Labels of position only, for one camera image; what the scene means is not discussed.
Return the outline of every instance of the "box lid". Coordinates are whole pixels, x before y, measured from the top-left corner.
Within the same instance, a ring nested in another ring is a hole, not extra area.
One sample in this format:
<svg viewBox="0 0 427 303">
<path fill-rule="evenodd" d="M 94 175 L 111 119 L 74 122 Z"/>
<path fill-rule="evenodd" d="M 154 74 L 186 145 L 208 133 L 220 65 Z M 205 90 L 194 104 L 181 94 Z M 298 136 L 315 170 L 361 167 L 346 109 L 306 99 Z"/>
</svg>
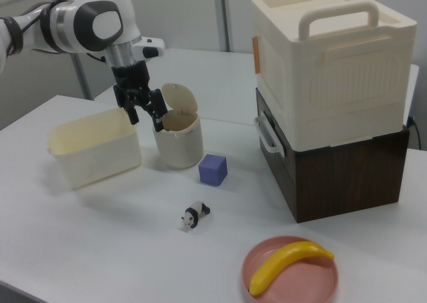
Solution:
<svg viewBox="0 0 427 303">
<path fill-rule="evenodd" d="M 416 22 L 374 0 L 252 0 L 291 41 L 366 27 L 402 28 Z"/>
<path fill-rule="evenodd" d="M 166 103 L 174 110 L 183 114 L 197 112 L 197 102 L 193 93 L 180 84 L 167 83 L 161 87 Z"/>
</svg>

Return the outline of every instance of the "white table surface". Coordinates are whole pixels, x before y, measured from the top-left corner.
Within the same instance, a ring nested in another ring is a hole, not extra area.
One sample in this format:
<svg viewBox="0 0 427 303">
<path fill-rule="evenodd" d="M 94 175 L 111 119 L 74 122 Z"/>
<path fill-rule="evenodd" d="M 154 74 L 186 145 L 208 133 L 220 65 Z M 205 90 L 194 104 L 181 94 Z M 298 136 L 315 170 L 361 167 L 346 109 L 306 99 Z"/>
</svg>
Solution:
<svg viewBox="0 0 427 303">
<path fill-rule="evenodd" d="M 166 49 L 148 61 L 150 89 L 178 83 L 194 94 L 201 118 L 253 124 L 257 116 L 254 56 L 243 53 Z M 117 105 L 110 87 L 95 98 Z"/>
<path fill-rule="evenodd" d="M 426 152 L 408 150 L 397 204 L 296 224 L 245 121 L 201 120 L 205 153 L 227 157 L 220 187 L 201 184 L 197 166 L 167 169 L 142 113 L 142 165 L 70 190 L 47 134 L 106 109 L 57 96 L 0 131 L 1 281 L 55 303 L 249 302 L 240 282 L 247 252 L 296 235 L 335 253 L 334 302 L 426 301 Z M 196 200 L 211 214 L 184 232 L 181 216 Z"/>
</svg>

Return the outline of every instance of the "cream plastic container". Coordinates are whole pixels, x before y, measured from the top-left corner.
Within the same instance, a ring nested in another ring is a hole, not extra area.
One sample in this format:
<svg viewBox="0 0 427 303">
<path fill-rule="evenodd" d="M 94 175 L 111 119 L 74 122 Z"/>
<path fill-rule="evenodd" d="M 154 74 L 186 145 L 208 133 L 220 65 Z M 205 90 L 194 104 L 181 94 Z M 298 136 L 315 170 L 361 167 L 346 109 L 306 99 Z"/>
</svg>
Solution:
<svg viewBox="0 0 427 303">
<path fill-rule="evenodd" d="M 136 127 L 121 108 L 54 127 L 48 146 L 73 188 L 141 164 Z"/>
<path fill-rule="evenodd" d="M 297 152 L 402 130 L 416 22 L 373 0 L 252 0 L 258 89 Z"/>
<path fill-rule="evenodd" d="M 160 157 L 171 168 L 189 168 L 203 156 L 197 102 L 193 93 L 179 84 L 165 84 L 161 92 L 172 110 L 163 116 L 163 130 L 156 132 L 153 127 Z"/>
</svg>

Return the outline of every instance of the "plastic bin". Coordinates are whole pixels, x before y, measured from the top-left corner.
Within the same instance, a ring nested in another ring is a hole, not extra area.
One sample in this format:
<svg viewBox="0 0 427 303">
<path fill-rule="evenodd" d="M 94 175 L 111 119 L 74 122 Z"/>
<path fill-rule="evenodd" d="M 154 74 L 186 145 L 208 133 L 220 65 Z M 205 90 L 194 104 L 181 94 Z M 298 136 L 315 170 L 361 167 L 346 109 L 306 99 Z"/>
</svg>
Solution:
<svg viewBox="0 0 427 303">
<path fill-rule="evenodd" d="M 73 188 L 141 164 L 136 127 L 121 108 L 54 127 L 48 146 Z"/>
<path fill-rule="evenodd" d="M 294 151 L 402 130 L 416 22 L 373 0 L 252 0 L 258 89 Z"/>
</svg>

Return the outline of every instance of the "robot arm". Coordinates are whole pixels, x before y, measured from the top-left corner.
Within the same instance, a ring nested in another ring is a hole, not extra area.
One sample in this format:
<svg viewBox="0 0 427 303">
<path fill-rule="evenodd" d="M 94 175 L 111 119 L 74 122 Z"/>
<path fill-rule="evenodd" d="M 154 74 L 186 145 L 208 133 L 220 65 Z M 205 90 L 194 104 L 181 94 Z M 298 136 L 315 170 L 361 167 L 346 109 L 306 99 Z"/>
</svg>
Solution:
<svg viewBox="0 0 427 303">
<path fill-rule="evenodd" d="M 161 39 L 142 37 L 131 0 L 58 0 L 42 4 L 19 17 L 0 20 L 0 72 L 7 56 L 23 50 L 49 53 L 98 53 L 112 68 L 117 104 L 132 124 L 135 106 L 163 129 L 167 112 L 161 91 L 150 90 L 146 61 L 163 55 Z"/>
</svg>

